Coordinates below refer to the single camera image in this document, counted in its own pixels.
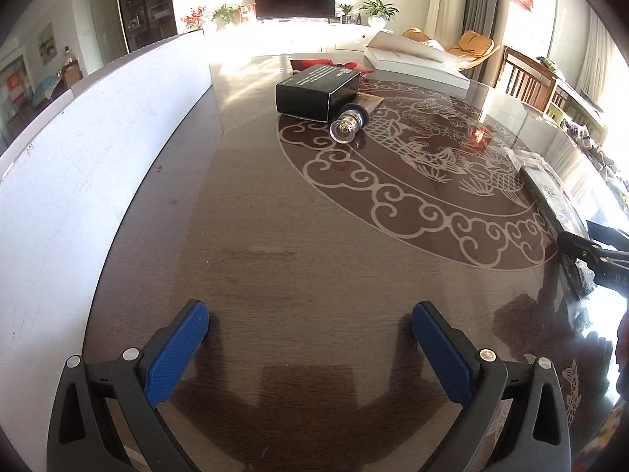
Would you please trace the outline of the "person's hand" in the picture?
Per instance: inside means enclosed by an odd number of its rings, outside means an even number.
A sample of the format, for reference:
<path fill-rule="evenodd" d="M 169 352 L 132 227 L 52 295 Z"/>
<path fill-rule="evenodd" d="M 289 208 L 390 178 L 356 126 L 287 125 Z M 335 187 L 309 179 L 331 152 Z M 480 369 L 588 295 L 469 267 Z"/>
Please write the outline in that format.
<path fill-rule="evenodd" d="M 616 344 L 616 363 L 618 365 L 618 371 L 620 371 L 620 377 L 616 382 L 616 390 L 620 397 L 627 402 L 629 400 L 628 382 L 629 382 L 629 313 L 626 312 L 620 321 L 620 326 L 617 329 L 617 344 Z"/>

